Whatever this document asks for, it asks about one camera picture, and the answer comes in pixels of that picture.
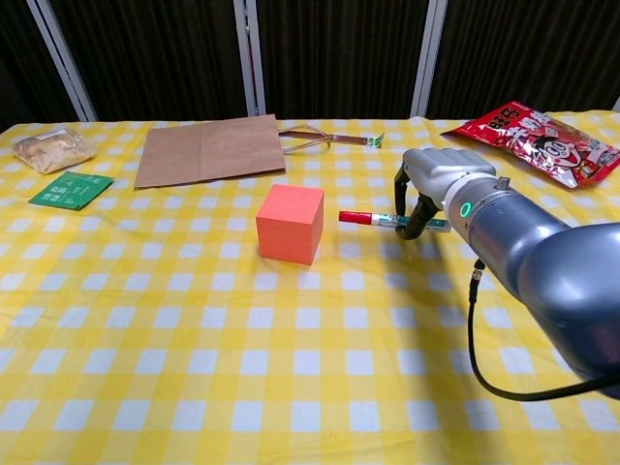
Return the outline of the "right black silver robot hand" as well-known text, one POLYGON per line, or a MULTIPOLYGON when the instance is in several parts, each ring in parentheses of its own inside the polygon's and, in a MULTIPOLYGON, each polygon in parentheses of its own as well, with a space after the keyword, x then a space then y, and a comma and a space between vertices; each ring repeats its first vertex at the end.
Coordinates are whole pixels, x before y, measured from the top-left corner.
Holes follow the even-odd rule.
POLYGON ((495 168, 471 150, 451 148, 412 148, 403 154, 402 164, 394 177, 396 214, 406 213, 406 192, 409 183, 418 191, 418 202, 404 226, 396 233, 405 240, 418 238, 428 222, 439 211, 451 186, 463 177, 494 177, 495 168))

